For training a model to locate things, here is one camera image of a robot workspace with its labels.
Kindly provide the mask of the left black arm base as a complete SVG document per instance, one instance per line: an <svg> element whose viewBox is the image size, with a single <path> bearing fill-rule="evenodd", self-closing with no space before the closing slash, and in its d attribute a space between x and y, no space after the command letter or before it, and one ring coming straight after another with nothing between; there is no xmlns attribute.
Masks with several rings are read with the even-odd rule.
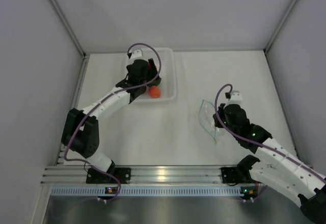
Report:
<svg viewBox="0 0 326 224"><path fill-rule="evenodd" d="M99 171L89 168L87 171L87 178L86 178L86 183L87 184L114 184L116 181L103 174L100 173ZM130 181L131 178L131 168L129 167L117 167L115 168L114 172L112 175L117 178L120 183L122 184L127 184Z"/></svg>

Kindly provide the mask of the fake green lime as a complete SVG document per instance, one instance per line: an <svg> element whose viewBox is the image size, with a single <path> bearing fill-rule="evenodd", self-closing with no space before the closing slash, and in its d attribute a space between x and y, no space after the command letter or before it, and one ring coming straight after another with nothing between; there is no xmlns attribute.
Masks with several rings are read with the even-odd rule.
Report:
<svg viewBox="0 0 326 224"><path fill-rule="evenodd" d="M161 83L161 78L160 79L156 79L154 80L152 83L148 84L149 87L152 87L152 86L159 86Z"/></svg>

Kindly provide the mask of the fake orange peach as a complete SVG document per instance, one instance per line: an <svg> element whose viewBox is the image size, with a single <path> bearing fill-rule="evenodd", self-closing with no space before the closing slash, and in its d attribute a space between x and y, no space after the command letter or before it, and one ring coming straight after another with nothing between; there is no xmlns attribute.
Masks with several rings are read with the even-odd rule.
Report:
<svg viewBox="0 0 326 224"><path fill-rule="evenodd" d="M153 99L157 99L161 96L161 91L160 88L158 86L151 86L148 89L148 95L153 98Z"/></svg>

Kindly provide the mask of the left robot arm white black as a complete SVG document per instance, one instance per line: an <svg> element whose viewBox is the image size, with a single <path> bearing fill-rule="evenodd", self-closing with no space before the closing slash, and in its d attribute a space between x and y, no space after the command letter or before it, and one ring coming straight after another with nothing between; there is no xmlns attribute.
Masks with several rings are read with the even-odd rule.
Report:
<svg viewBox="0 0 326 224"><path fill-rule="evenodd" d="M86 108L69 111L61 137L61 143L67 151L72 150L81 156L81 159L70 159L65 153L65 160L90 164L104 183L113 181L115 163L99 148L100 120L107 119L123 106L132 103L146 92L147 87L160 80L159 68L153 59L135 58L126 69L126 77L103 98Z"/></svg>

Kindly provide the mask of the clear zip top bag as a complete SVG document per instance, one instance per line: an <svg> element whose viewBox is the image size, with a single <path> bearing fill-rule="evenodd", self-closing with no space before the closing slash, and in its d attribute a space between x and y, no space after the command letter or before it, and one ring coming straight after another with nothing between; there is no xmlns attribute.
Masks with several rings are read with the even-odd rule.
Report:
<svg viewBox="0 0 326 224"><path fill-rule="evenodd" d="M217 144L222 137L226 134L224 128L215 127L215 120L213 115L215 114L214 105L212 102L202 100L199 112L198 120L204 131L212 138L213 142Z"/></svg>

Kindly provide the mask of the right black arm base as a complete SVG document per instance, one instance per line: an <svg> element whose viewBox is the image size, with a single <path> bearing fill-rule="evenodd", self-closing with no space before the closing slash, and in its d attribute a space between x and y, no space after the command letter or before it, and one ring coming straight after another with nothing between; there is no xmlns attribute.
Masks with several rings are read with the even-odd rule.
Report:
<svg viewBox="0 0 326 224"><path fill-rule="evenodd" d="M225 184L239 184L250 183L251 179L248 177L246 171L238 167L222 167L222 182Z"/></svg>

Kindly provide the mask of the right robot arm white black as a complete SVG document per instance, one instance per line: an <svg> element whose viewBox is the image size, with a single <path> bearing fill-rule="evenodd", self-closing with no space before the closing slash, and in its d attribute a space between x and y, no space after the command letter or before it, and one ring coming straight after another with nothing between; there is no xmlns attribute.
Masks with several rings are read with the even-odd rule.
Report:
<svg viewBox="0 0 326 224"><path fill-rule="evenodd" d="M253 124L238 104L218 106L215 125L226 129L251 154L238 168L245 182L261 182L294 202L313 223L325 223L325 176L281 146L272 134Z"/></svg>

